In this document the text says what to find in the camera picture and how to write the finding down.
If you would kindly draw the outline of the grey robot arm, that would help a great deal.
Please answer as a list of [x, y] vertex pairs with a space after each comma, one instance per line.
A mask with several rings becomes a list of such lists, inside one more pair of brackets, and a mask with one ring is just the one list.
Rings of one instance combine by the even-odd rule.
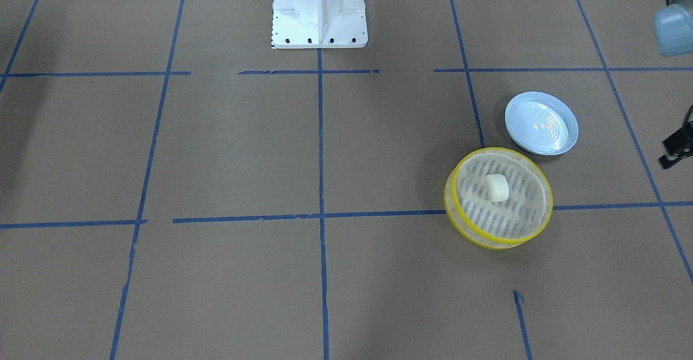
[[[653, 26], [661, 56], [674, 57], [692, 52], [692, 0], [665, 0], [666, 7], [656, 12]], [[668, 169], [691, 157], [692, 106], [688, 108], [680, 128], [663, 141], [665, 154], [658, 161]]]

